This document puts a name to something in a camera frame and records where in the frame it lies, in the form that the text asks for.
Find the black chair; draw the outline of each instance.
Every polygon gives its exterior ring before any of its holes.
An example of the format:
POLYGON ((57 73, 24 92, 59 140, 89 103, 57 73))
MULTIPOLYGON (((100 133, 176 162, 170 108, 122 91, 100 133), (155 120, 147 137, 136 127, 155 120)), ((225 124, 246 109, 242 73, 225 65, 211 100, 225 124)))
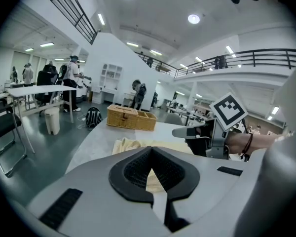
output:
MULTIPOLYGON (((56 73, 46 72, 44 70, 39 71, 38 77, 37 77, 37 86, 55 85, 57 82, 57 79, 58 79, 57 71, 56 73)), ((54 92, 35 94, 35 99, 39 101, 39 106, 41 107, 50 102, 53 94, 54 94, 54 97, 57 96, 54 92)))
POLYGON ((18 127, 21 125, 21 121, 17 115, 13 113, 13 109, 10 105, 7 104, 5 99, 0 99, 0 138, 4 135, 6 135, 8 132, 13 133, 13 140, 9 142, 7 145, 5 145, 2 149, 0 149, 0 156, 7 150, 9 149, 13 144, 15 144, 15 133, 14 129, 16 129, 16 132, 20 138, 20 141, 22 143, 22 146, 24 148, 24 152, 22 156, 17 160, 17 162, 8 170, 4 171, 1 163, 0 163, 0 168, 2 172, 6 175, 9 176, 12 171, 14 170, 14 167, 22 160, 24 159, 26 155, 26 147, 21 139, 20 132, 18 130, 18 127))

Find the office chair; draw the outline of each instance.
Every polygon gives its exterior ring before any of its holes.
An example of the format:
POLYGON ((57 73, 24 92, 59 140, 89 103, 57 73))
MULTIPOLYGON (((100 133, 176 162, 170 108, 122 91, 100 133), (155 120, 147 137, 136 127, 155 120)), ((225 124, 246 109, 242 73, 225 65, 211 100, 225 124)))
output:
MULTIPOLYGON (((56 84, 56 81, 58 79, 57 71, 55 73, 49 72, 49 71, 53 71, 50 67, 55 67, 55 66, 45 65, 45 67, 42 71, 39 71, 38 73, 37 86, 56 84)), ((52 95, 53 95, 53 92, 35 94, 35 99, 40 102, 39 106, 41 107, 50 102, 52 95)))
POLYGON ((175 113, 169 113, 164 122, 168 124, 183 125, 181 118, 175 113))
POLYGON ((17 160, 17 162, 8 170, 8 171, 4 171, 1 163, 0 163, 0 168, 2 170, 2 172, 6 175, 6 176, 10 176, 10 174, 12 173, 12 171, 14 170, 14 167, 22 160, 26 158, 26 147, 22 141, 22 138, 20 136, 20 132, 18 127, 21 125, 21 121, 19 119, 19 117, 13 113, 13 109, 10 105, 7 104, 5 99, 0 99, 0 114, 6 112, 6 114, 1 115, 0 116, 0 138, 4 135, 6 135, 8 132, 12 131, 13 134, 13 140, 11 142, 9 142, 8 144, 6 144, 2 149, 0 149, 0 156, 6 151, 8 150, 13 144, 15 144, 15 133, 14 133, 14 129, 16 130, 20 141, 22 143, 22 146, 24 148, 24 152, 22 154, 22 156, 17 160))

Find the trash can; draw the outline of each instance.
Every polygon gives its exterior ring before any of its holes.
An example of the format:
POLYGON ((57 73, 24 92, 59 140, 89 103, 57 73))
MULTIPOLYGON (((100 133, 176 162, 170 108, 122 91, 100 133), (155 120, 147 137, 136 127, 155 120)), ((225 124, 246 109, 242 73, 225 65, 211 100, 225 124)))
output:
POLYGON ((45 110, 45 120, 48 134, 56 135, 60 130, 59 126, 59 108, 52 107, 45 110))

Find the black metal railing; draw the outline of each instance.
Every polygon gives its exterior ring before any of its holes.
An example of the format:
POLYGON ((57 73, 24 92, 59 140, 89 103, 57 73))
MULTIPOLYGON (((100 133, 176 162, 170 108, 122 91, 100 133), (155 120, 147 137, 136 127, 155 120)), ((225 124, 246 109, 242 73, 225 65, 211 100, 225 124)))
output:
POLYGON ((50 0, 61 13, 76 27, 76 29, 90 42, 93 41, 97 32, 90 20, 84 13, 78 0, 50 0))
POLYGON ((188 65, 178 70, 177 77, 215 69, 242 68, 246 66, 296 67, 296 49, 257 49, 216 56, 188 65))
POLYGON ((160 60, 157 60, 153 57, 150 57, 150 56, 147 56, 147 55, 144 55, 144 54, 141 54, 141 53, 138 53, 138 52, 135 52, 138 54, 138 56, 140 58, 142 58, 142 60, 147 63, 147 65, 149 67, 151 67, 152 69, 158 71, 158 72, 161 72, 161 73, 164 73, 166 75, 169 75, 173 78, 176 77, 176 75, 178 74, 178 69, 163 62, 163 61, 160 61, 160 60))

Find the beige cloth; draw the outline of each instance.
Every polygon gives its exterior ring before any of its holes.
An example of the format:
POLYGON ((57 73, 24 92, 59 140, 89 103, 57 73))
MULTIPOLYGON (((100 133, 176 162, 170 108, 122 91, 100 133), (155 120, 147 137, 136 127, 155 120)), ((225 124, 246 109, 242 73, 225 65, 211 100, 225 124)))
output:
MULTIPOLYGON (((112 155, 116 155, 118 153, 141 148, 141 147, 165 147, 169 149, 173 149, 176 151, 184 152, 187 154, 193 154, 191 149, 188 147, 186 143, 168 143, 162 141, 154 141, 154 140, 129 140, 122 139, 116 140, 113 148, 112 155)), ((158 178, 156 177, 153 170, 150 171, 147 179, 146 191, 151 193, 163 192, 164 189, 161 186, 158 178)))

